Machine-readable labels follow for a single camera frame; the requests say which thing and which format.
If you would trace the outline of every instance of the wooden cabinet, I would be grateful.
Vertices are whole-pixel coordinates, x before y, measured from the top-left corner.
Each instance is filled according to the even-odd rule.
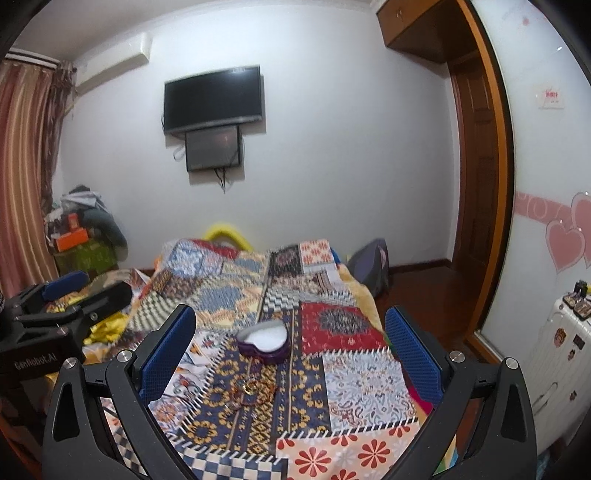
[[[427,60],[445,63],[476,50],[456,0],[388,0],[378,21],[387,47]]]

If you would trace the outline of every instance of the green box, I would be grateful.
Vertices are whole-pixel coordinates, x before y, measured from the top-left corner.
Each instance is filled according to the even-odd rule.
[[[117,268],[115,251],[110,245],[90,238],[86,243],[76,245],[65,252],[53,254],[60,275],[82,270],[92,280],[97,275]]]

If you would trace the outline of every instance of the flat-screen tv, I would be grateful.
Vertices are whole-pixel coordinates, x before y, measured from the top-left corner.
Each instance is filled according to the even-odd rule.
[[[203,73],[164,85],[165,134],[261,119],[259,66]]]

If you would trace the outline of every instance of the wooden floor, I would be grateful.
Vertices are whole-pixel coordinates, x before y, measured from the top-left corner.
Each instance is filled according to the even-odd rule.
[[[462,338],[472,315],[478,292],[449,267],[395,273],[390,290],[376,299],[382,324],[386,311],[402,305],[423,330],[431,332],[448,352],[460,350],[475,358]],[[480,400],[471,400],[457,431],[456,446],[461,455],[467,448]]]

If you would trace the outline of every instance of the patchwork quilt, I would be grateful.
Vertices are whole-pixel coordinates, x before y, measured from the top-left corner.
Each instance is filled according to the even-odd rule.
[[[381,478],[415,436],[400,364],[340,279],[328,241],[266,254],[193,239],[164,245],[112,355],[135,348],[179,303],[193,308],[197,329],[150,410],[199,478]],[[288,330],[287,361],[241,356],[235,333],[271,319]],[[254,389],[237,389],[247,378]],[[126,464],[144,473],[111,402],[103,406]]]

